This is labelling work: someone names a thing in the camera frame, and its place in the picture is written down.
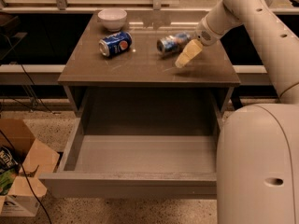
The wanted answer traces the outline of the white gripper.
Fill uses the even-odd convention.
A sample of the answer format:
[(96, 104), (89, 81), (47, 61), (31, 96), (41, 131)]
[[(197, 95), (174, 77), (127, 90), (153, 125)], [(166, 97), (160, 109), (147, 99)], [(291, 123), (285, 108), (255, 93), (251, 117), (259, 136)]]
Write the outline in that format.
[(205, 16), (200, 20), (195, 32), (199, 40), (193, 39), (185, 46), (175, 62), (177, 68), (184, 67), (190, 60), (197, 56), (203, 50), (203, 45), (211, 46), (223, 36), (222, 26), (209, 16)]

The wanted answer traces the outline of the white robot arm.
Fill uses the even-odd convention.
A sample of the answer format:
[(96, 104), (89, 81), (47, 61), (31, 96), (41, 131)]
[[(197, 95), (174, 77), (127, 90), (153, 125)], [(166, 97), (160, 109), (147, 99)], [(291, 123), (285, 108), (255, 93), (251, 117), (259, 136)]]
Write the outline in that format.
[(224, 122), (217, 146), (218, 224), (299, 224), (299, 38), (270, 9), (272, 0), (221, 0), (176, 61), (242, 25), (278, 103), (247, 105)]

